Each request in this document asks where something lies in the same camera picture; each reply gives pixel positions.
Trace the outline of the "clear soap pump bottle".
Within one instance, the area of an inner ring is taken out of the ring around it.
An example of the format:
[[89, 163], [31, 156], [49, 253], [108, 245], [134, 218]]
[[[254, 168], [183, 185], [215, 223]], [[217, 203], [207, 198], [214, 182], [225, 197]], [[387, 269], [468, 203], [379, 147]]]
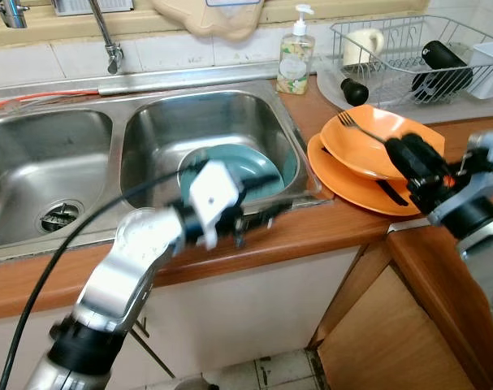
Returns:
[[308, 79], [314, 54], [314, 37], [308, 34], [306, 15], [313, 15], [314, 10], [309, 4], [295, 6], [298, 20], [292, 30], [279, 45], [279, 65], [275, 88], [280, 93], [303, 94], [308, 89]]

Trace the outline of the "stainless steel double sink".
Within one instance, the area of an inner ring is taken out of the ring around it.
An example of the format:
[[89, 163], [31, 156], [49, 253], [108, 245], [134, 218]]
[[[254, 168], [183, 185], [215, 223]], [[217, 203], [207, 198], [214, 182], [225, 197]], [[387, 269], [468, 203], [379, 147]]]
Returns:
[[[76, 245], [108, 241], [132, 210], [180, 197], [171, 179], [124, 201], [90, 224], [84, 219], [134, 185], [179, 170], [205, 146], [240, 144], [273, 163], [293, 156], [298, 174], [282, 193], [245, 203], [248, 212], [280, 201], [301, 204], [317, 192], [305, 142], [275, 88], [265, 81], [131, 94], [0, 115], [0, 262], [57, 249], [71, 232]], [[64, 198], [83, 204], [59, 231], [36, 227], [46, 206]]]

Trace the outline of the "cream ceramic mug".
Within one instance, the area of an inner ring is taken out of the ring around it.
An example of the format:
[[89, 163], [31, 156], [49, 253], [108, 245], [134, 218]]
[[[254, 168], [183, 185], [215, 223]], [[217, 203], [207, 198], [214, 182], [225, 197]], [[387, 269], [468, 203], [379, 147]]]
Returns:
[[348, 33], [343, 40], [344, 67], [368, 66], [383, 51], [386, 37], [376, 28], [365, 28]]

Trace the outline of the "chrome sink faucet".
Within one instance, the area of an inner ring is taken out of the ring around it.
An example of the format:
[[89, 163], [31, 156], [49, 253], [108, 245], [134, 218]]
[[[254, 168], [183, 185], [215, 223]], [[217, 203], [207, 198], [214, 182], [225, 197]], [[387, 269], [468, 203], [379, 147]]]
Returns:
[[106, 56], [108, 56], [108, 66], [106, 70], [110, 75], [117, 75], [121, 72], [121, 63], [124, 60], [123, 48], [116, 41], [113, 41], [111, 33], [106, 26], [106, 21], [104, 19], [104, 12], [100, 7], [98, 0], [87, 0], [93, 13], [95, 22], [97, 22], [98, 29], [102, 35], [102, 40], [104, 41], [104, 49], [106, 50]]

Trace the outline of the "chrome wall tap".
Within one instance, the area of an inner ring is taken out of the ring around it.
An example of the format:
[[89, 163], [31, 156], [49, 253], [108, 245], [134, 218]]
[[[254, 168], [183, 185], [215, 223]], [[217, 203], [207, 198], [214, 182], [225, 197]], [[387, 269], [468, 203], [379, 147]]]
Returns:
[[22, 0], [0, 0], [0, 16], [8, 28], [27, 28], [26, 14], [31, 8]]

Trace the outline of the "white cabinet door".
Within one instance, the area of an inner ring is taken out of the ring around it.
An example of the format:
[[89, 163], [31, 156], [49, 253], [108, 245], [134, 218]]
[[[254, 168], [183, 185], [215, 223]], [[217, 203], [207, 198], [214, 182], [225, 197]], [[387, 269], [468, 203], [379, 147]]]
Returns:
[[109, 389], [127, 390], [302, 349], [357, 246], [155, 288], [140, 316], [145, 352], [127, 338]]

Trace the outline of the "silver metal fork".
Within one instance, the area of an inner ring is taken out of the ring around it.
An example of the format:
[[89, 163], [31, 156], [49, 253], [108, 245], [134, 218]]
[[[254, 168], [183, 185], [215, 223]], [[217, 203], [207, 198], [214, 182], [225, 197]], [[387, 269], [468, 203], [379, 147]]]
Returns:
[[385, 145], [387, 143], [386, 138], [382, 138], [376, 134], [373, 134], [369, 130], [366, 130], [360, 123], [357, 122], [357, 119], [354, 119], [354, 116], [350, 115], [347, 111], [340, 112], [336, 116], [336, 120], [338, 120], [340, 127], [343, 128], [343, 132], [340, 133], [340, 137], [342, 138], [347, 136], [348, 130], [354, 130], [362, 135], [365, 135], [365, 137], [368, 137], [370, 140], [376, 141], [377, 144]]

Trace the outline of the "small black bottle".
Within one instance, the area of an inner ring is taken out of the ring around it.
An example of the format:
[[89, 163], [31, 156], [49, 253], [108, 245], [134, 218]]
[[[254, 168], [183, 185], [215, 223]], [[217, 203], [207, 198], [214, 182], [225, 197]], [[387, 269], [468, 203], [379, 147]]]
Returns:
[[353, 78], [345, 78], [339, 83], [345, 101], [351, 106], [361, 106], [370, 100], [370, 90], [368, 86]]

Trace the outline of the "brown wooden base cabinet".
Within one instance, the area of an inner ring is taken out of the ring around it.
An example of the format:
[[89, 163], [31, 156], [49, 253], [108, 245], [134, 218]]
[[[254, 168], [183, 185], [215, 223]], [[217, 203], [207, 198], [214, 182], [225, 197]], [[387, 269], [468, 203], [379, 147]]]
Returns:
[[363, 245], [309, 345], [330, 390], [493, 390], [490, 304], [443, 227]]

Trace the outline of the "teal plate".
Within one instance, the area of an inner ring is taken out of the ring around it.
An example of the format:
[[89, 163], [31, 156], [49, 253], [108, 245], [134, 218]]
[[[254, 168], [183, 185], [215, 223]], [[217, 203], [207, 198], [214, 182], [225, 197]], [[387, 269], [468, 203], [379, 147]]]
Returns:
[[213, 145], [195, 149], [184, 156], [179, 168], [185, 168], [205, 158], [212, 161], [223, 161], [232, 177], [238, 180], [275, 174], [275, 172], [279, 174], [279, 180], [257, 187], [257, 189], [251, 189], [246, 193], [244, 201], [247, 203], [282, 193], [293, 182], [299, 171], [299, 163], [293, 156], [287, 156], [283, 162], [275, 163], [257, 149], [240, 144]]

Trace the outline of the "metal sink strainer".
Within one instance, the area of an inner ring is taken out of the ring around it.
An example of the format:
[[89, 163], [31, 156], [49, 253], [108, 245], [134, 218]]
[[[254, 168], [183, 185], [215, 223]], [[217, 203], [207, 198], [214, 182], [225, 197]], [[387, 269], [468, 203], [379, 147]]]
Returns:
[[64, 198], [46, 206], [38, 216], [36, 227], [42, 234], [49, 234], [64, 229], [82, 215], [83, 204], [74, 198]]

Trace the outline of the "large black bottle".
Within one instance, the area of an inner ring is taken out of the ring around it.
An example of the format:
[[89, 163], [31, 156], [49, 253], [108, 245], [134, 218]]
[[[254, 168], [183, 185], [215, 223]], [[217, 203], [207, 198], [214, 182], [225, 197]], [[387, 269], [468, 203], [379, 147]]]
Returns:
[[428, 41], [421, 56], [430, 71], [418, 73], [413, 78], [412, 92], [417, 102], [443, 100], [472, 83], [474, 74], [468, 63], [451, 52], [443, 42]]

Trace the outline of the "deep orange plate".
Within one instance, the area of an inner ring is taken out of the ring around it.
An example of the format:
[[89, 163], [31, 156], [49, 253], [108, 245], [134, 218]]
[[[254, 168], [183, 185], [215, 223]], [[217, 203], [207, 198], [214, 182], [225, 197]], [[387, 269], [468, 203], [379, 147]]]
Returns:
[[[421, 135], [440, 155], [444, 153], [443, 135], [417, 120], [405, 118], [405, 116], [368, 104], [355, 106], [346, 111], [353, 115], [362, 127], [376, 134], [377, 137], [387, 140], [387, 138], [401, 137], [407, 133], [416, 133]], [[357, 174], [376, 180], [402, 180], [404, 178], [391, 163], [383, 145], [354, 130], [348, 130], [347, 136], [342, 138], [340, 137], [342, 132], [343, 128], [340, 127], [335, 117], [327, 120], [319, 133], [325, 149], [340, 163], [356, 171]]]

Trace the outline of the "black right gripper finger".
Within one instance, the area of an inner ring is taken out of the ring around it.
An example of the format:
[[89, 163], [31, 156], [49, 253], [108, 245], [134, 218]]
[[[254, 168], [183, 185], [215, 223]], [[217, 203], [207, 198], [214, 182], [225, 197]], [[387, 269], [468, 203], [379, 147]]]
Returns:
[[446, 163], [442, 155], [433, 149], [421, 135], [407, 134], [407, 149], [412, 154], [409, 165], [419, 176], [446, 175]]
[[422, 157], [418, 153], [421, 138], [390, 138], [384, 141], [388, 158], [401, 175], [416, 187], [422, 178]]

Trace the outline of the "flat orange plate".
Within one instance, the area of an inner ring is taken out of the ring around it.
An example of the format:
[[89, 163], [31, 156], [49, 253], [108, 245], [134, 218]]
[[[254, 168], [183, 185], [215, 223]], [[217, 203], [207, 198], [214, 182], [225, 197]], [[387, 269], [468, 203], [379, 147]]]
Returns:
[[319, 135], [308, 140], [310, 167], [322, 184], [346, 202], [381, 215], [418, 215], [420, 210], [409, 198], [410, 191], [403, 180], [388, 181], [388, 188], [396, 197], [401, 197], [405, 205], [400, 205], [391, 194], [384, 190], [377, 180], [368, 179], [340, 163], [325, 148]]

